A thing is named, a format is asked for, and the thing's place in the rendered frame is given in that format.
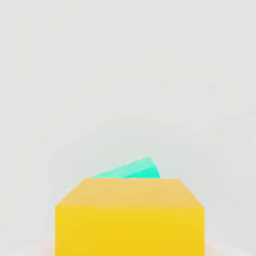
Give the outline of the small yellow cube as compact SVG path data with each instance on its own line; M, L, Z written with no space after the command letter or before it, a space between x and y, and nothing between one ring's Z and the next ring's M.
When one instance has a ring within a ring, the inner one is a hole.
M205 210L178 179L86 178L55 206L55 256L205 256Z

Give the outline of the small turquoise cube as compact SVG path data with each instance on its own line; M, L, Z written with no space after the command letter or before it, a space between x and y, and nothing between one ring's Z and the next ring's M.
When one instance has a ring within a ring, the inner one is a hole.
M150 157L119 166L109 171L99 173L93 178L160 178L160 173Z

